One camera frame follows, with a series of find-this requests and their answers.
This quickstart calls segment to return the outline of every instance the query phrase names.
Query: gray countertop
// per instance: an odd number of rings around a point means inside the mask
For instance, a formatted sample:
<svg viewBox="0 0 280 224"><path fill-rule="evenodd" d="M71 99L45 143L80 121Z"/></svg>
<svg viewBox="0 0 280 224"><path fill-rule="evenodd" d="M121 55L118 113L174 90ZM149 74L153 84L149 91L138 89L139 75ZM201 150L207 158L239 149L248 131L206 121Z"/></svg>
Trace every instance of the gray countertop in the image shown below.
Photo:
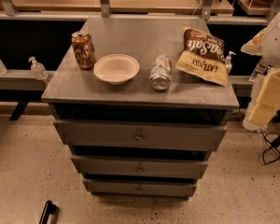
<svg viewBox="0 0 280 224"><path fill-rule="evenodd" d="M132 80L119 86L107 84L81 70L72 48L43 93L48 103L163 105L232 110L239 106L231 83L222 87L175 69L183 49L183 27L208 31L205 22L189 16L120 16L108 19L91 16L82 29L87 30L95 47L95 57L127 54L140 63ZM173 63L173 79L167 91L155 91L149 83L154 59L167 55Z"/></svg>

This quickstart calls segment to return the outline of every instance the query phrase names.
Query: soda can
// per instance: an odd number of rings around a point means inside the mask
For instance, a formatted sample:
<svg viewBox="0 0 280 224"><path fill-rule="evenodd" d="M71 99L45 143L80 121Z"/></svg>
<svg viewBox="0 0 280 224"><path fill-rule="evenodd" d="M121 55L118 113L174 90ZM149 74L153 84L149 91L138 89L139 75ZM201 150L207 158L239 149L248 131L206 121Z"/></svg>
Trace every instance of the soda can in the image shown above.
<svg viewBox="0 0 280 224"><path fill-rule="evenodd" d="M168 89L171 82L172 63L165 55L160 55L153 63L150 71L151 86L157 91Z"/></svg>
<svg viewBox="0 0 280 224"><path fill-rule="evenodd" d="M72 46L75 58L83 70L92 69L96 63L91 36L86 31L72 33Z"/></svg>

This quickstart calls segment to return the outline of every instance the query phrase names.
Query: speckled floor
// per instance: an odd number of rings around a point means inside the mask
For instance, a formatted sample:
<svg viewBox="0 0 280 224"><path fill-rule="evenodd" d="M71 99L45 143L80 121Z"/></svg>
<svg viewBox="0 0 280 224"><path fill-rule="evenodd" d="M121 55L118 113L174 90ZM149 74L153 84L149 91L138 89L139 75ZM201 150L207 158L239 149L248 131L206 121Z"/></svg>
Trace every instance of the speckled floor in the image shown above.
<svg viewBox="0 0 280 224"><path fill-rule="evenodd" d="M47 200L59 208L49 223L280 223L280 161L261 163L263 139L242 128L243 112L229 121L198 189L185 201L92 196L48 107L31 104L9 121L13 108L0 103L0 224L38 223ZM268 132L280 133L280 123L270 123Z"/></svg>

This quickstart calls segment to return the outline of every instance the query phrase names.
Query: white bowl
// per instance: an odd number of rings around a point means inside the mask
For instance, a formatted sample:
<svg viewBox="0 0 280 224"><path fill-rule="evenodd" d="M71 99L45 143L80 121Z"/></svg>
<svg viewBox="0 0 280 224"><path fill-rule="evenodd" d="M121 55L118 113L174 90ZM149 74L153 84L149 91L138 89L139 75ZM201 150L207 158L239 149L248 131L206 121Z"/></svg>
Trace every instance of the white bowl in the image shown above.
<svg viewBox="0 0 280 224"><path fill-rule="evenodd" d="M136 76L139 68L140 65L135 58L123 54L113 54L97 61L93 73L102 81L120 85Z"/></svg>

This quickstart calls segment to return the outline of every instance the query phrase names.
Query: drawer front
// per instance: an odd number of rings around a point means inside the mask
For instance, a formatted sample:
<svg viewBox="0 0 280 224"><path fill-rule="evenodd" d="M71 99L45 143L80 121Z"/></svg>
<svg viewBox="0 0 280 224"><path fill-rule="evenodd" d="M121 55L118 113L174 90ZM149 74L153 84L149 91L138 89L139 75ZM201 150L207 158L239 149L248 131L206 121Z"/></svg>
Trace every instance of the drawer front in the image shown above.
<svg viewBox="0 0 280 224"><path fill-rule="evenodd" d="M226 132L225 126L85 120L58 120L55 127L65 144L211 151Z"/></svg>
<svg viewBox="0 0 280 224"><path fill-rule="evenodd" d="M207 161L149 160L114 157L73 156L72 161L81 174L133 175L199 179Z"/></svg>
<svg viewBox="0 0 280 224"><path fill-rule="evenodd" d="M117 193L134 195L191 197L195 190L194 184L158 183L158 182L130 182L84 179L87 191L95 193Z"/></svg>

